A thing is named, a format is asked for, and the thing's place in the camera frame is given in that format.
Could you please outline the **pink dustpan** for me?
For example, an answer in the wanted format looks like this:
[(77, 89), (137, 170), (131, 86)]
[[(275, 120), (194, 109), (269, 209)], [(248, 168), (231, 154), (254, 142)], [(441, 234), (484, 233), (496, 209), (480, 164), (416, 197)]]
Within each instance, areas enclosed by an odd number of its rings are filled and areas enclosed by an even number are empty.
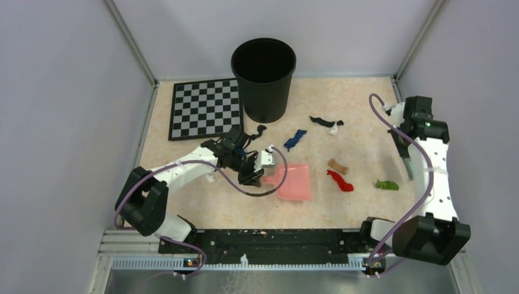
[[(272, 176), (263, 176), (263, 184), (277, 187), (285, 174), (285, 166), (278, 165), (274, 168)], [(275, 192), (283, 200), (310, 201), (313, 199), (310, 169), (307, 164), (288, 164), (288, 172), (285, 181)]]

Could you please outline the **teal hand brush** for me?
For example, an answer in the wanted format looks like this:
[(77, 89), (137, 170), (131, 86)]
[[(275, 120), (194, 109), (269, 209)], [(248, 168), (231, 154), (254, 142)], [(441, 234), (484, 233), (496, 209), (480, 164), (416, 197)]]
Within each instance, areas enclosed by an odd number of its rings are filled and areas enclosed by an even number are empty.
[(412, 166), (412, 162), (411, 162), (411, 157), (408, 152), (408, 147), (410, 146), (410, 142), (405, 140), (402, 136), (400, 136), (399, 134), (397, 134), (395, 131), (393, 131), (391, 129), (388, 130), (387, 132), (392, 137), (392, 140), (397, 149), (398, 155), (400, 156), (400, 158), (402, 159), (402, 161), (405, 165), (408, 178), (410, 180), (413, 180), (414, 179), (413, 166)]

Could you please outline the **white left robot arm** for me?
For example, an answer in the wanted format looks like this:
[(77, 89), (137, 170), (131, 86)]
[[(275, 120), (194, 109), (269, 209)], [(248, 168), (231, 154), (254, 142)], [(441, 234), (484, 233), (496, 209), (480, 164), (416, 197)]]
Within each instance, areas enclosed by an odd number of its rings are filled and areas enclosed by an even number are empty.
[(208, 177), (224, 168), (237, 173), (243, 186), (260, 187), (264, 168), (273, 163), (272, 153), (246, 153), (250, 137), (231, 129), (218, 140), (207, 140), (184, 157), (162, 167), (134, 168), (115, 204), (115, 212), (143, 236), (173, 240), (173, 246), (189, 253), (196, 246), (194, 226), (184, 218), (167, 213), (168, 196), (199, 177)]

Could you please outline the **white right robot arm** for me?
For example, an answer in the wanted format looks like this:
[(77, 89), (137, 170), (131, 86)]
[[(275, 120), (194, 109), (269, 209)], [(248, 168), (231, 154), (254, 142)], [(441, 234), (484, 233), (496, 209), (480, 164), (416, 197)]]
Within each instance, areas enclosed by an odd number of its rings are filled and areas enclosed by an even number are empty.
[[(381, 102), (386, 116), (375, 108)], [(370, 219), (370, 229), (359, 235), (359, 245), (371, 252), (372, 266), (387, 254), (436, 265), (448, 265), (471, 237), (471, 227), (460, 221), (450, 193), (447, 152), (449, 127), (434, 119), (432, 99), (408, 97), (390, 106), (379, 95), (368, 97), (378, 119), (388, 128), (400, 157), (408, 163), (415, 204), (400, 220)]]

